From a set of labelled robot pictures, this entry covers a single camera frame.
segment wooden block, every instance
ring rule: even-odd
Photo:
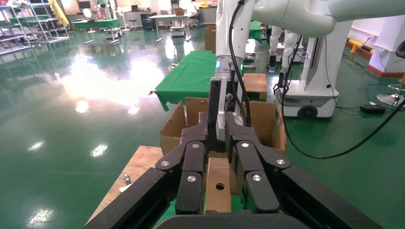
[[[244,74],[245,88],[248,93],[258,94],[260,100],[267,99],[267,80],[266,74],[261,73],[245,73]]]
[[[125,174],[129,174],[131,180],[135,182],[150,167],[154,168],[155,163],[162,156],[162,150],[159,147],[140,146],[87,222],[92,220],[119,195],[119,188],[126,186],[123,179]]]
[[[228,159],[210,157],[205,191],[205,211],[231,212],[231,191],[229,187]]]

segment person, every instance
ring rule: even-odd
[[[198,2],[196,2],[195,0],[191,0],[191,5],[187,9],[187,12],[189,14],[193,14],[193,16],[190,17],[191,19],[199,19],[201,10]]]

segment stool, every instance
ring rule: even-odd
[[[129,31],[136,31],[137,28],[135,27],[135,22],[136,22],[137,20],[129,20],[129,21],[132,22],[132,27],[129,29]]]
[[[395,55],[399,58],[405,59],[405,41],[399,44],[395,51]],[[391,105],[399,106],[405,100],[405,74],[400,80],[400,84],[390,84],[388,87],[398,91],[397,94],[378,94],[377,99],[381,102]]]

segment green epoxy floor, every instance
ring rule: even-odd
[[[96,33],[88,46],[82,45],[83,34],[73,32],[69,41],[38,47],[36,59],[31,51],[2,56],[1,229],[76,229],[87,222],[137,147],[159,146],[160,129],[171,112],[148,92],[172,63],[203,50],[204,31],[191,31],[190,43],[163,32],[156,44],[155,32],[138,31],[116,45]],[[268,45],[260,50],[256,72],[265,73]],[[367,95],[366,85],[384,80],[365,70],[366,59],[351,60],[346,53],[337,84],[340,106],[359,106],[368,98],[376,102],[377,93],[393,93],[379,85],[368,87]],[[299,67],[294,66],[295,78]],[[274,76],[268,76],[270,88]],[[269,93],[268,100],[273,98]],[[287,125],[302,149],[326,156],[358,143],[387,116],[363,118],[336,110],[331,120],[290,119]],[[315,160],[289,143],[288,157],[383,227],[403,228],[404,117],[398,114],[347,156]]]

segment hole in wooden block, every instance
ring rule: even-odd
[[[225,185],[224,185],[224,184],[221,184],[221,183],[218,183],[218,184],[215,185],[215,188],[216,188],[217,190],[223,190],[223,189],[225,188]]]

